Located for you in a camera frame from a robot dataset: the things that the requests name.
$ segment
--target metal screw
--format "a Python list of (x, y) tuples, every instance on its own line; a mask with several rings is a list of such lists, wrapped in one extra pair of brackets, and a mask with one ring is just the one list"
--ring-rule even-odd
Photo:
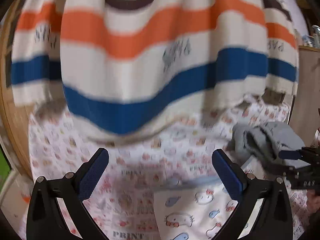
[(279, 184), (283, 183), (283, 179), (281, 179), (280, 177), (276, 178), (276, 181), (277, 181)]
[(42, 182), (43, 180), (44, 180), (44, 177), (42, 177), (42, 176), (40, 176), (40, 177), (37, 179), (38, 182)]
[(248, 179), (255, 179), (256, 176), (255, 176), (253, 173), (248, 173), (248, 174), (247, 174), (247, 178), (248, 178)]
[(68, 172), (68, 173), (65, 175), (65, 177), (66, 177), (67, 179), (71, 179), (71, 178), (73, 177), (73, 175), (74, 175), (73, 172)]

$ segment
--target orange stripe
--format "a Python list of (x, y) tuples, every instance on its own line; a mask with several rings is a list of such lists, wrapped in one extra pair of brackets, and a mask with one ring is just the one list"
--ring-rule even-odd
[(46, 3), (39, 13), (22, 12), (16, 30), (32, 30), (41, 22), (48, 22), (52, 32), (60, 32), (62, 14), (56, 12), (54, 3)]
[(278, 23), (266, 23), (268, 29), (268, 38), (281, 39), (297, 49), (296, 39), (286, 27)]
[(65, 12), (61, 38), (93, 44), (115, 58), (130, 59), (153, 44), (174, 40), (181, 34), (215, 29), (219, 15), (229, 10), (240, 12), (246, 20), (265, 26), (260, 8), (241, 0), (216, 0), (212, 7), (199, 11), (186, 11), (181, 7), (164, 9), (153, 15), (141, 31), (130, 35), (111, 33), (97, 14)]

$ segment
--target blue gripper pad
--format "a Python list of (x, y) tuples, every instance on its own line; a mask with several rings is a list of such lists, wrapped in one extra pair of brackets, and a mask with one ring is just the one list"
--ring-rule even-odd
[(108, 151), (104, 148), (99, 148), (91, 159), (87, 163), (83, 163), (79, 168), (76, 175), (81, 178), (77, 185), (80, 201), (90, 198), (108, 163)]
[(299, 151), (280, 151), (279, 158), (283, 160), (298, 160), (301, 159), (302, 156)]
[(212, 153), (212, 165), (219, 175), (224, 187), (233, 200), (240, 201), (244, 190), (243, 184), (231, 168), (232, 162), (223, 150), (218, 149)]

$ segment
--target blue stripe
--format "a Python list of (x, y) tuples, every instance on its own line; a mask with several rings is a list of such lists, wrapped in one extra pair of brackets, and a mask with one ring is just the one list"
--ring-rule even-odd
[(278, 77), (283, 77), (292, 82), (296, 81), (297, 78), (297, 68), (291, 64), (284, 62), (279, 59), (269, 58), (269, 71), (270, 74), (273, 74)]
[(30, 61), (12, 63), (12, 85), (39, 79), (61, 80), (60, 62), (50, 61), (49, 56), (44, 55), (35, 57)]
[[(286, 65), (274, 62), (271, 66)], [(104, 130), (126, 134), (140, 128), (158, 115), (169, 103), (191, 93), (214, 88), (218, 82), (242, 80), (248, 75), (265, 77), (268, 73), (268, 58), (245, 49), (224, 49), (219, 52), (217, 61), (198, 66), (177, 74), (162, 91), (146, 102), (121, 104), (96, 101), (86, 98), (70, 87), (65, 86), (65, 96), (69, 110), (83, 116)], [(279, 71), (289, 79), (286, 71)]]

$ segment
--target crumpled fabric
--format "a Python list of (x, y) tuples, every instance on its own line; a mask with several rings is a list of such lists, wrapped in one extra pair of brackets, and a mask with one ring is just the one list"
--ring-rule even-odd
[[(233, 127), (233, 141), (240, 162), (254, 155), (264, 167), (269, 163), (288, 165), (288, 162), (279, 158), (279, 152), (294, 151), (305, 146), (291, 127), (282, 122), (267, 122), (256, 127), (238, 123)], [(307, 165), (300, 160), (291, 163)]]

